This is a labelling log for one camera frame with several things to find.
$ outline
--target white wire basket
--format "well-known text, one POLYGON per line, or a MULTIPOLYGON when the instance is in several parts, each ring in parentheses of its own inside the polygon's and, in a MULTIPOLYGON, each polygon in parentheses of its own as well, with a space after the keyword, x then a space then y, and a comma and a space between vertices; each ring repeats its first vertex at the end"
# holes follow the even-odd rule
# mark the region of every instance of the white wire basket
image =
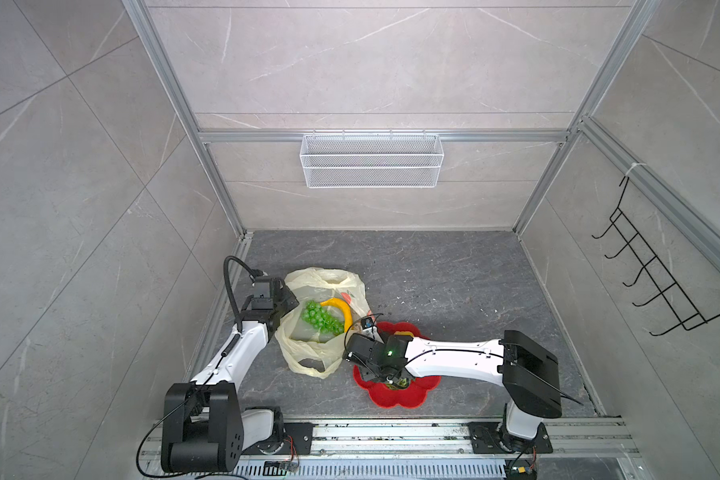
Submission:
POLYGON ((308 134, 299 154, 309 188, 434 187, 443 163, 436 134, 308 134))

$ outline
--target white zip tie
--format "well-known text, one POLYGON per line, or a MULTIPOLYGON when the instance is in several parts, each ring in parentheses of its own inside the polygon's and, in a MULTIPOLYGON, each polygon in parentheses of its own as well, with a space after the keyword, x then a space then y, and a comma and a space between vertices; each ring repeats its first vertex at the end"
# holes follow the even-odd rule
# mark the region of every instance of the white zip tie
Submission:
POLYGON ((643 167, 645 167, 645 166, 647 166, 648 164, 639 164, 639 163, 637 163, 637 162, 633 162, 632 165, 630 166, 630 168, 629 168, 629 169, 626 171, 626 173, 624 174, 624 177, 629 177, 629 176, 630 176, 630 172, 632 171, 632 169, 633 169, 634 167, 638 166, 638 165, 643 165, 643 167))

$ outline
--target black mounting plate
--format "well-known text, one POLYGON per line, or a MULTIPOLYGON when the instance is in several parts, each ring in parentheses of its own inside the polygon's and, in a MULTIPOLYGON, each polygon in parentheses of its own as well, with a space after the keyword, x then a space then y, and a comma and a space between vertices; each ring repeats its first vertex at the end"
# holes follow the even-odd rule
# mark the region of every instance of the black mounting plate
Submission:
MULTIPOLYGON (((470 422, 467 424, 473 453, 507 453, 499 446, 501 440, 499 425, 501 422, 470 422)), ((547 427, 543 423, 539 425, 534 442, 536 453, 552 453, 547 427)))
MULTIPOLYGON (((314 425, 311 423, 288 423, 286 422, 286 437, 293 438, 293 446, 296 447, 296 453, 299 455, 309 455, 312 450, 312 430, 314 425)), ((280 449, 272 455, 283 455, 290 453, 290 445, 284 442, 280 449)), ((262 455, 259 449, 254 445, 242 451, 242 455, 262 455)))

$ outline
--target red bowl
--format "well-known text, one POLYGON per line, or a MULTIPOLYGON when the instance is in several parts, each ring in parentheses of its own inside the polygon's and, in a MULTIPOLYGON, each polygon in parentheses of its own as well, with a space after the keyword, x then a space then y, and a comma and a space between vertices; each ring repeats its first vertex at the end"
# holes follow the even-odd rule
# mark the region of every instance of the red bowl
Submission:
MULTIPOLYGON (((408 322, 394 324, 390 322, 379 322, 376 324, 376 327, 383 332, 411 332, 414 336, 420 336, 423 339, 427 338, 422 335, 415 325, 408 322)), ((368 391, 371 401, 381 408, 393 408, 398 405, 403 408, 418 408, 423 405, 424 400, 427 399, 427 392, 440 383, 439 376, 425 376, 413 379, 407 389, 392 390, 384 383, 363 381, 360 377, 360 369, 358 369, 357 366, 352 370, 352 377, 360 388, 368 391)))

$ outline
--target robotic arm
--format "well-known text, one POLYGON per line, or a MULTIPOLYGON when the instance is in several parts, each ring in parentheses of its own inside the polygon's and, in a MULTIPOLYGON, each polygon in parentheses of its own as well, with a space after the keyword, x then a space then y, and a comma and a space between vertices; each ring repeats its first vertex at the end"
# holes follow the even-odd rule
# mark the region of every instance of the robotic arm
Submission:
MULTIPOLYGON (((279 408, 240 412, 237 389, 280 319, 298 301, 282 279, 251 270, 236 257, 225 259, 224 274, 236 324, 211 362, 188 383, 173 384, 166 394, 160 454, 165 472, 230 472, 246 448, 275 453, 285 441, 279 408), (240 311, 229 282, 231 260, 240 263, 253 282, 254 293, 240 311), (204 408, 209 409, 207 420, 192 419, 204 408)), ((506 388, 511 401, 498 435, 508 452, 525 450, 543 418, 562 416, 557 357, 521 332, 506 330, 503 339, 484 342, 435 342, 379 332, 371 317, 360 322, 362 330, 349 337, 344 358, 358 366, 365 381, 404 389, 416 377, 439 375, 506 388)), ((141 470, 138 457, 136 465, 141 470)))

